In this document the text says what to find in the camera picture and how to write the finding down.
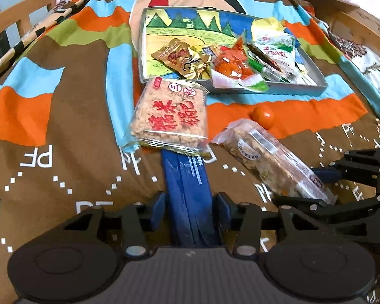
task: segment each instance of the square snack package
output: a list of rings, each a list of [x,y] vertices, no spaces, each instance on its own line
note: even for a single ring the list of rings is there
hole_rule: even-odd
[[[207,147],[207,89],[188,80],[151,77],[130,123],[128,145],[196,155]]]
[[[222,144],[276,194],[321,199],[328,204],[337,199],[310,168],[252,120],[230,123],[212,142]]]

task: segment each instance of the gray gripper base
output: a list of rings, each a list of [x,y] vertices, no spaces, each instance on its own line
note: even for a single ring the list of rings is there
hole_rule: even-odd
[[[314,304],[279,291],[259,266],[224,248],[160,248],[132,261],[104,292],[79,304]],[[17,304],[36,304],[22,299]],[[366,304],[357,298],[344,304]]]

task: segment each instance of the bedspread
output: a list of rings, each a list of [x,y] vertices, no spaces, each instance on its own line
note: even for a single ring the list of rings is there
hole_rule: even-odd
[[[210,139],[262,104],[275,114],[270,132],[308,166],[326,166],[349,149],[380,147],[380,94],[294,0],[90,0],[40,33],[0,78],[0,304],[16,298],[6,264],[19,246],[87,206],[117,209],[165,189],[159,152],[127,154],[119,147],[141,93],[139,21],[148,6],[274,17],[326,78],[329,87],[318,97],[209,95]],[[204,162],[214,194],[275,209],[268,189],[223,148],[211,145]],[[330,187],[341,202],[374,195],[349,181]],[[169,244],[167,228],[149,241]],[[262,249],[274,241],[267,233]]]

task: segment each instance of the green tree illustration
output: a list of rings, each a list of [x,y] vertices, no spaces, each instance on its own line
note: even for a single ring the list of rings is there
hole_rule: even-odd
[[[224,34],[227,34],[228,36],[233,37],[233,35],[232,35],[233,31],[232,31],[231,25],[229,25],[228,22],[225,24],[224,28],[222,29],[222,32]]]
[[[199,14],[197,14],[197,17],[193,19],[193,23],[195,29],[207,29],[207,26],[205,26]]]
[[[208,27],[208,30],[209,31],[214,31],[214,32],[219,32],[220,31],[219,28],[218,28],[217,20],[215,19],[215,16],[211,20],[211,23],[210,23],[210,26]]]
[[[187,24],[181,20],[181,14],[177,14],[173,22],[169,25],[169,27],[175,28],[186,28]]]
[[[154,14],[147,27],[167,27],[157,13]]]

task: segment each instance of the barcode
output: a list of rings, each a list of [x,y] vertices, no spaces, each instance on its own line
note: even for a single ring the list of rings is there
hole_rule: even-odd
[[[264,136],[256,129],[249,132],[249,134],[257,140],[270,154],[274,154],[277,151],[276,146],[269,142]]]

